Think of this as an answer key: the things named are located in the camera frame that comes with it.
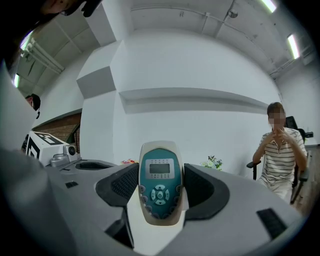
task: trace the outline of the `control panel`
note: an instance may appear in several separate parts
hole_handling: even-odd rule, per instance
[[[166,220],[175,214],[181,198],[182,163],[171,141],[152,141],[142,146],[139,162],[141,206],[152,218]]]

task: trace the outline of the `white device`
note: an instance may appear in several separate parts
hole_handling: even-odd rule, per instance
[[[63,154],[64,146],[68,145],[49,133],[30,131],[25,153],[47,166],[51,158],[56,154]]]
[[[140,205],[149,224],[171,226],[179,221],[183,208],[183,162],[173,141],[142,145],[138,184]]]

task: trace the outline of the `white pants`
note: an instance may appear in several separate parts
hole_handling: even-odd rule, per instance
[[[284,181],[284,182],[277,182],[277,183],[269,183],[265,182],[262,178],[258,179],[258,182],[272,192],[276,193],[280,198],[285,200],[288,204],[290,204],[291,195],[292,195],[292,182],[291,181]]]

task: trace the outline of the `striped shirt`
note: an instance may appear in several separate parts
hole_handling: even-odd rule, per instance
[[[303,153],[307,156],[305,144],[300,132],[286,127],[284,130],[296,140]],[[260,144],[269,134],[270,132],[262,136]],[[296,161],[289,143],[282,141],[279,150],[276,141],[273,140],[265,146],[264,155],[264,169],[261,179],[268,183],[292,182],[294,180]]]

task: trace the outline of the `floor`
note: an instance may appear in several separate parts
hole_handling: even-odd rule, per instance
[[[302,215],[307,216],[320,194],[320,146],[306,148],[311,151],[312,159],[309,164],[309,179],[303,185],[293,204]]]

